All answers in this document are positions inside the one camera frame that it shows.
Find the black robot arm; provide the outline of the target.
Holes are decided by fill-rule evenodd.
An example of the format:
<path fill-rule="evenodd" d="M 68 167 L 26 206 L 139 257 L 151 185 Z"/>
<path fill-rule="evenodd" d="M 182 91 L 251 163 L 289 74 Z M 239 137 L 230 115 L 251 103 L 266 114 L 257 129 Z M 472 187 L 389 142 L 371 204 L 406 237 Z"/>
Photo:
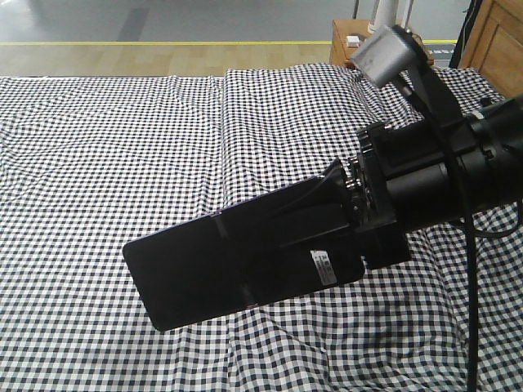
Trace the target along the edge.
<path fill-rule="evenodd" d="M 359 274 L 410 257 L 406 234 L 522 197 L 522 99 L 442 124 L 434 114 L 358 133 L 343 168 L 259 198 L 250 247 L 260 258 L 308 266 L 311 255 Z"/>

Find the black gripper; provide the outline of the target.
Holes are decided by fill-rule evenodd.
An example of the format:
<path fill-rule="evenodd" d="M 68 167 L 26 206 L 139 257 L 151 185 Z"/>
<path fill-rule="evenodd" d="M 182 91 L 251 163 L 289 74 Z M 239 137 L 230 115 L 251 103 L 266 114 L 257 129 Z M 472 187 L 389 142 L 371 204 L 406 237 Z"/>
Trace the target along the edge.
<path fill-rule="evenodd" d="M 489 173 L 479 142 L 464 125 L 448 135 L 454 172 L 429 122 L 397 129 L 376 122 L 359 130 L 352 191 L 345 168 L 335 159 L 319 175 L 279 189 L 274 209 L 252 209 L 248 219 L 254 239 L 265 249 L 283 249 L 348 229 L 348 216 L 354 214 L 349 270 L 377 270 L 409 260 L 407 233 L 494 205 L 492 194 L 485 199 L 471 194 Z"/>

